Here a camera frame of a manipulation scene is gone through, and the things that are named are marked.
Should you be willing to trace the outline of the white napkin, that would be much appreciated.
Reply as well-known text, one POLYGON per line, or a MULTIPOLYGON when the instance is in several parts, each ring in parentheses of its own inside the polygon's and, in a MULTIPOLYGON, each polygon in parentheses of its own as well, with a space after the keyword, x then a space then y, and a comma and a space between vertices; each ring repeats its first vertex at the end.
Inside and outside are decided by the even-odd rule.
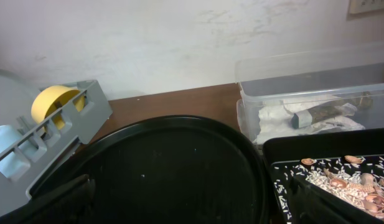
POLYGON ((327 118, 302 128, 295 129, 292 127, 291 120, 295 113, 324 103, 333 103, 338 99, 337 96, 333 95, 309 96, 285 99, 282 105, 263 107, 258 111, 260 131, 253 142, 257 145, 262 145, 272 138, 363 130, 365 128, 363 125, 349 118, 357 111, 356 106, 351 103, 342 103, 336 107, 342 110, 341 115, 327 118))

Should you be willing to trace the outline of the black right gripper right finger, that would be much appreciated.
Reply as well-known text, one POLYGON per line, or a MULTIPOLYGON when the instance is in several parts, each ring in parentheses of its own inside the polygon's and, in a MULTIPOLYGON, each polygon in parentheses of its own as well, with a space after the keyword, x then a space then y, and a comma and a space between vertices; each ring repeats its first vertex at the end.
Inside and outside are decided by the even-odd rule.
POLYGON ((381 223, 370 214, 306 181, 293 177, 288 187, 293 223, 381 223))

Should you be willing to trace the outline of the brown food scraps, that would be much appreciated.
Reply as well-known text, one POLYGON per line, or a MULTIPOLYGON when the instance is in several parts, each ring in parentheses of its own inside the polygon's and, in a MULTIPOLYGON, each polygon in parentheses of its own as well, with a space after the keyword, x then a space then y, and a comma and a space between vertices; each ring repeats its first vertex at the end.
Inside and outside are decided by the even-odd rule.
POLYGON ((384 223, 384 154, 333 158, 302 158, 274 162, 269 167, 279 208, 287 223, 288 187, 293 177, 303 177, 322 190, 384 223))

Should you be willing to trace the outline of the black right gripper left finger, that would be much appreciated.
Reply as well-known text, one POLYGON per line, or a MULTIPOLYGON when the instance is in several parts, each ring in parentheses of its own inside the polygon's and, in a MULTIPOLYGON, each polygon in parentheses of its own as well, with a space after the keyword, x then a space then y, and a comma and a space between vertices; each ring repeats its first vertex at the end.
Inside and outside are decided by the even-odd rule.
POLYGON ((78 223, 91 210, 95 181, 81 175, 0 217, 0 224, 78 223))

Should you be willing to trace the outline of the yellow bowl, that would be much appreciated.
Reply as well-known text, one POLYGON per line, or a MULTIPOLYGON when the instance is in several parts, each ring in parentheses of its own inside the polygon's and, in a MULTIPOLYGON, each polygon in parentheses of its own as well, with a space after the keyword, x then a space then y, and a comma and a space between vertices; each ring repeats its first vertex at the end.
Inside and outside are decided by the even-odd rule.
POLYGON ((57 109, 66 105, 77 96, 80 90, 63 85, 54 85, 46 88, 35 98, 31 107, 31 116, 39 124, 57 109))

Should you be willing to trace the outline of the white round plate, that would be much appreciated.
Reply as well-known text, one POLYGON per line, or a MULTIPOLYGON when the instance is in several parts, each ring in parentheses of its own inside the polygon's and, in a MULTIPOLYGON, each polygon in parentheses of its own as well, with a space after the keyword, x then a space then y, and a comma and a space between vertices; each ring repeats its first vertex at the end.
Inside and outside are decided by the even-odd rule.
POLYGON ((0 126, 32 128, 32 104, 40 90, 20 76, 0 69, 0 126))

